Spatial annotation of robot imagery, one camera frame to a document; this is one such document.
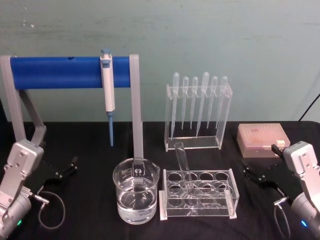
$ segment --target black tablecloth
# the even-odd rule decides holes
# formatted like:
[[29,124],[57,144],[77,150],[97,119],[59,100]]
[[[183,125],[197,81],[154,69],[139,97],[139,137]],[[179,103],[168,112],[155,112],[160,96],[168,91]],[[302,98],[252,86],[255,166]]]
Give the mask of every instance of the black tablecloth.
[[[291,143],[305,141],[313,145],[320,159],[320,125],[315,122],[281,122]],[[115,147],[109,146],[107,123],[47,123],[43,160],[63,167],[78,156],[78,172],[59,186],[48,187],[63,199],[66,207],[64,224],[57,230],[46,230],[38,222],[40,204],[32,201],[32,209],[10,240],[280,240],[273,219],[273,202],[280,198],[274,189],[261,189],[242,172],[243,160],[236,141],[239,122],[228,122],[222,149],[187,150],[192,170],[227,170],[232,168],[240,194],[237,219],[228,217],[171,217],[160,221],[159,206],[152,220],[143,225],[129,225],[117,212],[112,173],[122,160],[132,157],[132,128],[129,122],[114,124]],[[175,152],[165,152],[164,123],[143,124],[144,157],[161,169],[177,170]],[[27,127],[27,135],[32,128]],[[14,143],[12,127],[0,126],[0,164],[7,160]],[[256,162],[268,165],[276,158]],[[59,223],[60,206],[52,204],[43,213],[48,225]],[[300,219],[284,204],[292,231],[291,239],[315,239]]]

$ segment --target clear acrylic rack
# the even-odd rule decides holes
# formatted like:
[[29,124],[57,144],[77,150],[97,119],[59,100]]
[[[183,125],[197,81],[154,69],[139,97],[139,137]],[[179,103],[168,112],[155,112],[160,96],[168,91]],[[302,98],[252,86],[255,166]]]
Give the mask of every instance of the clear acrylic rack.
[[174,150],[177,142],[182,142],[185,149],[221,149],[233,95],[227,77],[218,83],[214,76],[206,87],[185,86],[185,78],[183,86],[179,81],[178,85],[166,86],[165,151]]
[[232,169],[190,171],[195,194],[186,193],[179,171],[163,170],[159,191],[160,219],[168,217],[226,216],[237,218],[239,192]]

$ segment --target pipette tip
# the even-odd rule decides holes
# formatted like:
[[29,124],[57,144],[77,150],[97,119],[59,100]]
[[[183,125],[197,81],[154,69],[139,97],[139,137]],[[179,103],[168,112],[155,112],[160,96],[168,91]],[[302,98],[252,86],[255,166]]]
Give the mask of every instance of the pipette tip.
[[114,146],[114,126],[113,126],[113,120],[112,120],[112,111],[107,111],[106,114],[108,115],[109,120],[109,138],[110,138],[110,146]]

